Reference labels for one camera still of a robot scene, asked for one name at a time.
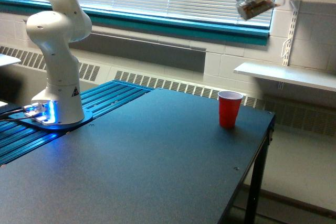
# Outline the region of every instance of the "white table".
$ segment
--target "white table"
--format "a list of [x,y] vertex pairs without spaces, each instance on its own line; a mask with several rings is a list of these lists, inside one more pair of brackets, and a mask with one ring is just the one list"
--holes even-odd
[[20,59],[0,54],[0,67],[21,62]]

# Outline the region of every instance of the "heating vent cover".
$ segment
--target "heating vent cover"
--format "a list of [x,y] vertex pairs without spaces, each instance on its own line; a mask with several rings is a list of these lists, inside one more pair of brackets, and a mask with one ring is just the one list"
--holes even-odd
[[[117,71],[115,79],[136,83],[150,88],[164,88],[202,97],[218,99],[219,90],[211,89],[195,83],[160,79],[124,71]],[[277,124],[325,134],[328,136],[335,136],[336,134],[336,114],[320,111],[319,108],[314,108],[314,106],[310,109],[301,107],[300,105],[287,104],[281,101],[262,100],[248,95],[243,97],[241,104],[244,106],[275,112],[277,116]]]
[[[35,52],[23,51],[15,48],[0,47],[0,54],[16,57],[21,60],[19,65],[46,70],[46,63],[41,54]],[[95,81],[99,73],[100,66],[87,63],[79,63],[79,78],[82,80]]]

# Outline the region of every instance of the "cable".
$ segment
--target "cable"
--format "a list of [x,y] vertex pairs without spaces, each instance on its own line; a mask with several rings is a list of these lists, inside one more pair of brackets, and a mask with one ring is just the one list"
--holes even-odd
[[1,119],[0,122],[12,122],[12,121],[18,121],[18,120],[29,119],[29,118],[37,118],[41,115],[42,113],[38,113],[36,115],[26,116],[25,118]]
[[16,113],[19,113],[19,112],[23,112],[23,109],[18,109],[18,110],[12,110],[12,111],[8,111],[8,112],[4,112],[4,113],[0,114],[0,118],[2,118],[4,116],[9,116],[9,115],[12,115],[12,114],[16,114]]
[[18,120],[29,119],[29,118],[34,118],[34,116],[27,116],[25,118],[15,118],[15,119],[1,119],[0,122],[12,122],[12,121],[18,121]]

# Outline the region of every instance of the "blue led light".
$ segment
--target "blue led light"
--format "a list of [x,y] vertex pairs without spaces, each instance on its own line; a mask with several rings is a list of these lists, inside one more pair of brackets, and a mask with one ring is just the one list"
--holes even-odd
[[53,101],[49,101],[49,123],[55,123],[56,122],[56,115],[55,115],[55,106]]

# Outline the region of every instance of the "red cup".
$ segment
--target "red cup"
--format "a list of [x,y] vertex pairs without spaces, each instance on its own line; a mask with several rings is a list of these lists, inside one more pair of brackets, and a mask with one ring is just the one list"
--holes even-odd
[[232,91],[221,91],[218,93],[219,99],[219,124],[221,127],[231,129],[236,124],[243,95]]

